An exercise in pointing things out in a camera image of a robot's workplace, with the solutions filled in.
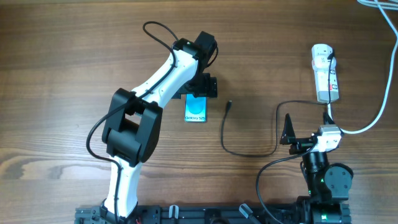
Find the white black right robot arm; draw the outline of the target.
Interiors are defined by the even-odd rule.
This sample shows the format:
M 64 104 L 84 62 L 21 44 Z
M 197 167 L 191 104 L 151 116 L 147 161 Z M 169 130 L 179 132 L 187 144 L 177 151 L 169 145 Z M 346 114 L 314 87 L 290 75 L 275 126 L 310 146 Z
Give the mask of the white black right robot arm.
M 329 163 L 328 153 L 338 148 L 343 132 L 324 114 L 325 124 L 308 138 L 295 135 L 289 114 L 285 116 L 280 139 L 289 145 L 289 154 L 302 158 L 300 168 L 307 183 L 308 196 L 296 201 L 297 223 L 351 223 L 349 190 L 353 170 L 342 163 Z

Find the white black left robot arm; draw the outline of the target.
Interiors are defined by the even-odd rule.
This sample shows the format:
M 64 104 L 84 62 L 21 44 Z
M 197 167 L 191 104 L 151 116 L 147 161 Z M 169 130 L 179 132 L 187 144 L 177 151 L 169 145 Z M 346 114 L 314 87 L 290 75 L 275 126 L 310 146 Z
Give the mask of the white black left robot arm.
M 118 89 L 109 107 L 102 133 L 111 159 L 111 183 L 103 207 L 118 217 L 131 218 L 137 206 L 141 167 L 159 141 L 162 113 L 167 103 L 182 95 L 216 98 L 217 81 L 206 73 L 214 52 L 215 37 L 200 32 L 193 42 L 179 39 L 167 61 L 146 82 L 127 91 Z

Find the blue screen smartphone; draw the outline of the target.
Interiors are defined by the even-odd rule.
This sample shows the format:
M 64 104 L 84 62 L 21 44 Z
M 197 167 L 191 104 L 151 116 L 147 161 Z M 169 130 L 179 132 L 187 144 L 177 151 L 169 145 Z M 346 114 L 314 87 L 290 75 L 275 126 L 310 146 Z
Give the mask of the blue screen smartphone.
M 194 97 L 192 94 L 186 95 L 185 100 L 185 122 L 204 123 L 206 121 L 206 97 Z

